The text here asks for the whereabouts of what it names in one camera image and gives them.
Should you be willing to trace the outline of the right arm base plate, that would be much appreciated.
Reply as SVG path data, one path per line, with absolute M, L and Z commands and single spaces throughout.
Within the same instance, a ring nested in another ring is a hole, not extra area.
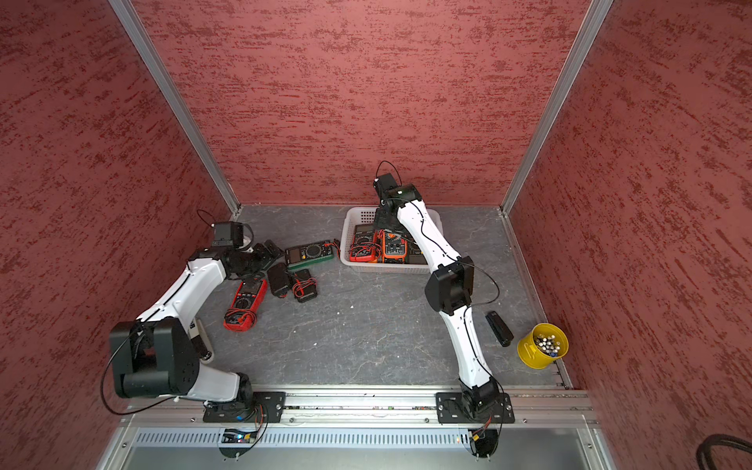
M 436 393 L 438 421 L 441 424 L 513 424 L 514 410 L 510 395 L 501 393 L 485 405 L 472 405 L 467 394 Z

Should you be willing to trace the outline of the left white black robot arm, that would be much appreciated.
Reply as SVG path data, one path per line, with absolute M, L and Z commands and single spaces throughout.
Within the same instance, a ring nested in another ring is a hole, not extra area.
M 113 373 L 116 394 L 123 399 L 166 396 L 251 407 L 248 377 L 203 364 L 190 325 L 217 286 L 228 278 L 252 279 L 281 256 L 271 242 L 256 244 L 252 251 L 229 245 L 195 252 L 152 307 L 111 330 L 106 369 Z

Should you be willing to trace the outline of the black small device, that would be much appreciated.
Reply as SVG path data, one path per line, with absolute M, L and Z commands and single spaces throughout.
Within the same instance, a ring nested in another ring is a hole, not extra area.
M 278 262 L 266 272 L 268 279 L 268 291 L 276 298 L 285 298 L 291 290 L 291 279 L 288 273 L 287 264 Z

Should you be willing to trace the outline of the small black multimeter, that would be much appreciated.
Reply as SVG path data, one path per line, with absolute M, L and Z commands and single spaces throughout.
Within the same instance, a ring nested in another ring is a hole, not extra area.
M 291 272 L 290 279 L 291 290 L 299 303 L 302 304 L 317 297 L 317 281 L 308 269 Z

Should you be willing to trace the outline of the orange multimeter sideways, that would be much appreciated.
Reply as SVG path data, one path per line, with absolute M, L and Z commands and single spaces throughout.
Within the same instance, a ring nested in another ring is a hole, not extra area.
M 403 236 L 389 230 L 382 230 L 381 260 L 384 264 L 404 264 L 409 251 L 409 244 Z

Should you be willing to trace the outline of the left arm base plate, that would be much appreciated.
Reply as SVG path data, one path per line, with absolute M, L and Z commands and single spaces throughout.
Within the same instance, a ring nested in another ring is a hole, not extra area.
M 287 395 L 284 392 L 254 392 L 248 401 L 235 399 L 227 403 L 208 401 L 204 406 L 204 423 L 272 423 L 281 421 Z

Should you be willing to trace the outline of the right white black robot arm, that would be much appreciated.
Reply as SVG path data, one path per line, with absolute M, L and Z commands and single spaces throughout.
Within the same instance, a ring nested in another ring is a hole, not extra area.
M 468 418 L 479 419 L 501 401 L 503 391 L 484 358 L 474 327 L 475 264 L 452 248 L 413 185 L 399 185 L 393 176 L 384 174 L 374 179 L 373 186 L 379 198 L 377 220 L 397 221 L 406 229 L 430 268 L 425 297 L 450 334 L 458 363 L 461 409 Z

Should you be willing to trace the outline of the red clamp meter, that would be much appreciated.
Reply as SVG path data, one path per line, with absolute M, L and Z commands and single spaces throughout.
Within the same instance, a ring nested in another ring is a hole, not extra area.
M 223 317 L 224 328 L 233 332 L 245 332 L 253 328 L 267 289 L 268 282 L 264 278 L 243 281 Z

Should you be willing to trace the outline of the red multimeter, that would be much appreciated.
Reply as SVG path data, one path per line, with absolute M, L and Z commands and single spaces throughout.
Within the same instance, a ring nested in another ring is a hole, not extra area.
M 380 247 L 376 239 L 376 232 L 372 224 L 357 225 L 354 228 L 354 236 L 349 249 L 349 261 L 375 262 L 378 259 Z

